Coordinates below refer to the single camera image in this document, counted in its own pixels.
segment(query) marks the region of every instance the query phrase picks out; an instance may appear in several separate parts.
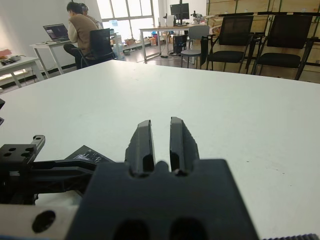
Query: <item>wall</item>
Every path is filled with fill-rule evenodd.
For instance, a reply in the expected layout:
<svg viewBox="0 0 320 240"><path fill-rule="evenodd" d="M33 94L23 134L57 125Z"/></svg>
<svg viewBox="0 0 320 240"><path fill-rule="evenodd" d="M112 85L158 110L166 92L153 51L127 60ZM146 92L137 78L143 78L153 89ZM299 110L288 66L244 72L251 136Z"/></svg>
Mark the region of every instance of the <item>wall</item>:
<svg viewBox="0 0 320 240"><path fill-rule="evenodd" d="M68 0L0 0L0 48L9 48L15 55L36 57L30 45L50 40L43 26L63 23L68 28L69 15L66 10L68 2ZM56 68L48 50L40 49L39 52L47 69ZM55 48L55 53L62 66L74 63L74 58L62 47Z"/></svg>

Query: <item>laptop screen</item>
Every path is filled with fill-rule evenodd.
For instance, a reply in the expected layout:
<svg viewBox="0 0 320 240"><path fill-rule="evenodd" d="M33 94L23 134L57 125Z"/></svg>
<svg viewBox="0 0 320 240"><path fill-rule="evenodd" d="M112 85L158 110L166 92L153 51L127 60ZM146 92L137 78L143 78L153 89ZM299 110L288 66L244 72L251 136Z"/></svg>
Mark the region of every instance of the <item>laptop screen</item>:
<svg viewBox="0 0 320 240"><path fill-rule="evenodd" d="M63 23L43 27L52 40L68 37L68 30Z"/></svg>

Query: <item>beige sweater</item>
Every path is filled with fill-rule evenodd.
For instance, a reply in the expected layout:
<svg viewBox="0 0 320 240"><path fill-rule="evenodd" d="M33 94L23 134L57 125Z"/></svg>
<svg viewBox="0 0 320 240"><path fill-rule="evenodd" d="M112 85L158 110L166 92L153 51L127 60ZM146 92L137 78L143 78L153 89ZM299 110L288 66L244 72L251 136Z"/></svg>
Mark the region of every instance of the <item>beige sweater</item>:
<svg viewBox="0 0 320 240"><path fill-rule="evenodd" d="M76 31L76 37L72 36L72 29L68 30L68 35L71 42L77 42L78 47L82 49L84 54L90 51L90 32L98 30L96 24L88 17L77 14L70 17L69 22L73 25Z"/></svg>

